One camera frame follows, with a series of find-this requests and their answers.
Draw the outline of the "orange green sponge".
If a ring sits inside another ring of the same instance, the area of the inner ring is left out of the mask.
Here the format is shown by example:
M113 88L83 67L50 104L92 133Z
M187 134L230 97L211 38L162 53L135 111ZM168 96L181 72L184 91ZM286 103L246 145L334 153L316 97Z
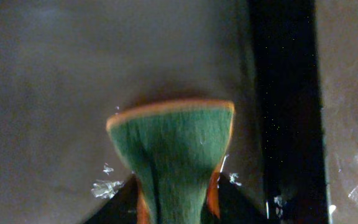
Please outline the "orange green sponge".
M218 181L231 142L234 103L175 100L111 116L106 131L138 187L139 223L220 218Z

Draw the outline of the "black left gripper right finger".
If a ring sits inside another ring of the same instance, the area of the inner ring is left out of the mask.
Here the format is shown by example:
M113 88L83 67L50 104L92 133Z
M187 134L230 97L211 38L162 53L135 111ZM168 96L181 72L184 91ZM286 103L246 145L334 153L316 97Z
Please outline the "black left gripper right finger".
M213 174L201 211L201 224L267 223L267 218L227 177L219 172Z

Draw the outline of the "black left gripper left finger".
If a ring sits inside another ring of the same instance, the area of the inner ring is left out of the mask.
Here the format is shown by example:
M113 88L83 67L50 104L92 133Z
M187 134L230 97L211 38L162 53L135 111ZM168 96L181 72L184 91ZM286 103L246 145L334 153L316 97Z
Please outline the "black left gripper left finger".
M117 194L86 218L84 224L136 224L138 196L137 180L131 175Z

